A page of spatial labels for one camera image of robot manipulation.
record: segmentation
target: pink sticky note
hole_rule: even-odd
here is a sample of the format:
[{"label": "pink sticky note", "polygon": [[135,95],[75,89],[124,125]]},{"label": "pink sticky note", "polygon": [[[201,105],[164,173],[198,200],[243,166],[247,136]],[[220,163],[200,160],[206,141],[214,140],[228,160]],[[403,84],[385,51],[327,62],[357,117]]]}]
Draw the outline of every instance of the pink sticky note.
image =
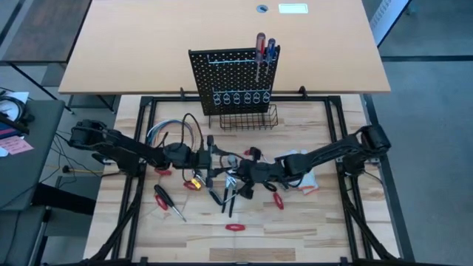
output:
[{"label": "pink sticky note", "polygon": [[0,140],[0,147],[6,149],[11,154],[18,154],[33,149],[26,140],[21,139],[19,136],[7,137]]}]

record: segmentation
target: screwdriver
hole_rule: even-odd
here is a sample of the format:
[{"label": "screwdriver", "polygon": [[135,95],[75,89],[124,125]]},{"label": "screwdriver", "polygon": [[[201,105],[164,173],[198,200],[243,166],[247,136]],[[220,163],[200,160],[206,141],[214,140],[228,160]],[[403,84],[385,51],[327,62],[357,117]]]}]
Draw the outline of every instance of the screwdriver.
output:
[{"label": "screwdriver", "polygon": [[265,53],[265,40],[266,35],[264,33],[258,33],[256,36],[256,56],[254,59],[257,64],[255,78],[256,82],[258,82],[259,79],[259,65],[263,62],[263,54]]},{"label": "screwdriver", "polygon": [[184,222],[187,222],[186,218],[184,218],[184,216],[180,213],[180,211],[178,211],[176,207],[174,207],[174,202],[172,202],[171,197],[169,197],[169,195],[166,193],[164,188],[162,188],[160,185],[154,185],[154,191],[156,191],[156,194],[157,194],[156,200],[158,201],[158,204],[160,205],[161,208],[164,208],[164,207],[159,203],[160,199],[169,207],[171,207],[176,212],[176,214],[179,215],[179,217],[181,217],[184,220]]},{"label": "screwdriver", "polygon": [[271,38],[268,41],[268,48],[266,49],[266,62],[268,63],[268,68],[266,68],[266,75],[269,71],[269,64],[274,58],[274,53],[276,51],[276,40]]}]

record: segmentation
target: wire basket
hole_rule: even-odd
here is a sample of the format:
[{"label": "wire basket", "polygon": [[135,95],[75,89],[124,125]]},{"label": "wire basket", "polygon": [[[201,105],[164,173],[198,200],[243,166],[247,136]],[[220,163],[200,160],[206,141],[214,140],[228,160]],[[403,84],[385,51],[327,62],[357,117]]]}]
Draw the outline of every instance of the wire basket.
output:
[{"label": "wire basket", "polygon": [[266,112],[220,115],[220,128],[227,130],[273,129],[278,125],[276,104],[270,104]]}]

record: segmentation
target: black pegboard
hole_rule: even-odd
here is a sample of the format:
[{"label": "black pegboard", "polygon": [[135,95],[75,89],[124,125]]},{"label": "black pegboard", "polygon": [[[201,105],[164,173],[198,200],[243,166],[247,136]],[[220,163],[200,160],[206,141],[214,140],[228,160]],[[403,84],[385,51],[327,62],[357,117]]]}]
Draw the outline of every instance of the black pegboard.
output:
[{"label": "black pegboard", "polygon": [[189,50],[204,115],[267,112],[280,51],[259,64],[256,82],[255,48]]}]

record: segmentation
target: wooden workbench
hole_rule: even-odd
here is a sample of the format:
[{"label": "wooden workbench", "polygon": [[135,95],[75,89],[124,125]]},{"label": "wooden workbench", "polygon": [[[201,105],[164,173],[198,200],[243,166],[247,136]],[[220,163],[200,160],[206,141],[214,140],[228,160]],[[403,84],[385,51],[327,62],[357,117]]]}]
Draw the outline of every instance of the wooden workbench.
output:
[{"label": "wooden workbench", "polygon": [[[65,94],[197,90],[188,50],[281,46],[273,92],[388,92],[361,0],[94,0],[62,80]],[[268,6],[258,13],[259,4]]]},{"label": "wooden workbench", "polygon": [[[341,97],[348,131],[354,132],[366,123],[360,98],[357,95]],[[139,95],[121,99],[115,129],[129,137],[134,134],[139,102]],[[180,119],[190,112],[199,121],[204,137],[213,134],[221,149],[241,154],[250,146],[257,146],[270,161],[291,149],[312,150],[330,143],[323,103],[278,102],[277,108],[279,125],[267,131],[224,132],[215,116],[210,129],[200,103],[158,103],[155,120]],[[197,128],[192,120],[188,122],[194,128],[197,142]],[[179,141],[180,126],[169,126],[166,131],[170,132],[166,143]],[[187,132],[185,141],[190,143]],[[105,170],[117,171],[111,166]],[[367,170],[378,175],[373,167]],[[340,256],[350,258],[335,164],[328,162],[315,167],[314,171],[320,189],[307,196],[299,191],[280,191],[285,202],[283,211],[275,206],[271,192],[256,185],[253,199],[238,197],[234,215],[228,218],[228,206],[226,213],[221,214],[221,207],[206,190],[184,189],[180,171],[174,170],[172,176],[160,178],[148,167],[133,260],[138,261],[141,256],[149,257],[150,262],[337,262]],[[215,182],[221,195],[224,179],[221,175]],[[103,178],[84,258],[97,252],[116,226],[124,182],[124,176]],[[157,207],[153,197],[156,183],[167,190],[187,223],[171,209],[163,211]],[[367,224],[387,250],[398,256],[380,182],[363,176],[359,185]],[[241,223],[247,229],[239,233],[227,231],[224,227],[229,223]],[[356,226],[355,232],[358,250],[362,254],[361,237]],[[121,256],[124,256],[127,239],[125,233]]]}]

